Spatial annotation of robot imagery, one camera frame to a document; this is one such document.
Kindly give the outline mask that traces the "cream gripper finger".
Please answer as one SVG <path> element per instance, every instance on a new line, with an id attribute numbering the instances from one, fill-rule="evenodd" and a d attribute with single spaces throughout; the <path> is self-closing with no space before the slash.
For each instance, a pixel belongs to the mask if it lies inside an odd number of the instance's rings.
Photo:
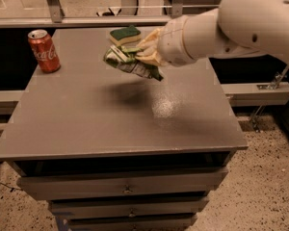
<path id="1" fill-rule="evenodd" d="M 142 39 L 137 45 L 137 48 L 140 48 L 142 50 L 148 50 L 148 49 L 157 49 L 158 40 L 160 37 L 160 34 L 163 32 L 163 28 L 156 28 L 151 33 L 149 33 L 144 39 Z"/>
<path id="2" fill-rule="evenodd" d="M 153 53 L 145 53 L 145 51 L 138 52 L 136 54 L 136 59 L 144 64 L 150 64 L 155 66 L 165 66 L 168 64 L 168 62 L 165 61 L 157 51 L 154 51 Z"/>

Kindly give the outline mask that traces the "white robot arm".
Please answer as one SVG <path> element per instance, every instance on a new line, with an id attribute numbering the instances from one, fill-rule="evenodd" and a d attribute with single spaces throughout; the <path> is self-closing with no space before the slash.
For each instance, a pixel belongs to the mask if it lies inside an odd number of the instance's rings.
<path id="1" fill-rule="evenodd" d="M 136 59 L 156 66 L 262 55 L 289 65 L 289 0 L 222 0 L 209 12 L 170 20 L 138 47 Z"/>

